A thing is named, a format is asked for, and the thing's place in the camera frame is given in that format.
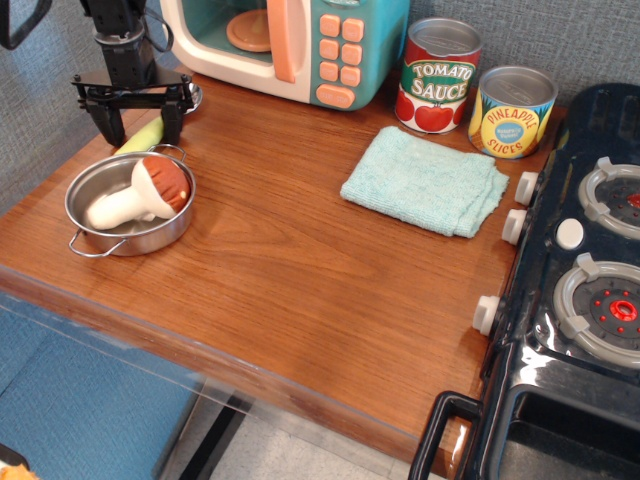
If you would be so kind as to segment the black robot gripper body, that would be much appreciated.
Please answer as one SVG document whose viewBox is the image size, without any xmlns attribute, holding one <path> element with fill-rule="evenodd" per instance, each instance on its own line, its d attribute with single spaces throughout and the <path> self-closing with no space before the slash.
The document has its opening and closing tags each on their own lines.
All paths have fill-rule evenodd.
<svg viewBox="0 0 640 480">
<path fill-rule="evenodd" d="M 146 34 L 121 37 L 96 34 L 95 40 L 101 47 L 106 68 L 76 74 L 72 84 L 84 98 L 89 88 L 97 89 L 106 98 L 117 92 L 141 92 L 142 90 L 165 87 L 176 88 L 182 95 L 184 112 L 194 110 L 194 87 L 188 76 L 160 68 L 155 61 L 154 44 Z"/>
</svg>

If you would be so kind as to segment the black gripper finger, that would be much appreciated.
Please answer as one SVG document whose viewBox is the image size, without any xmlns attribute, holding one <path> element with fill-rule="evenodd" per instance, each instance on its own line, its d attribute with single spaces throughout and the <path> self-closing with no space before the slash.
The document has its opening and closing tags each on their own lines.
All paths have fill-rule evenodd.
<svg viewBox="0 0 640 480">
<path fill-rule="evenodd" d="M 164 125 L 163 142 L 178 145 L 181 137 L 185 104 L 182 100 L 168 101 L 161 107 Z"/>
<path fill-rule="evenodd" d="M 125 130 L 119 110 L 110 106 L 89 106 L 88 112 L 99 132 L 110 145 L 121 147 L 124 144 Z"/>
</svg>

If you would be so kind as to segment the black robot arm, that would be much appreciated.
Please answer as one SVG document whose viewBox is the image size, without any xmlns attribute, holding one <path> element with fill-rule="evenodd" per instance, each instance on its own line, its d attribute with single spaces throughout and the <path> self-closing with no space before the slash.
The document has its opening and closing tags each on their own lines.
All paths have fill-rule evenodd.
<svg viewBox="0 0 640 480">
<path fill-rule="evenodd" d="M 74 76 L 80 108 L 116 147 L 125 143 L 123 110 L 157 109 L 163 121 L 162 139 L 178 143 L 184 116 L 195 107 L 191 77 L 156 63 L 157 46 L 146 21 L 156 14 L 144 1 L 85 1 L 83 7 L 93 20 L 94 39 L 106 68 Z"/>
</svg>

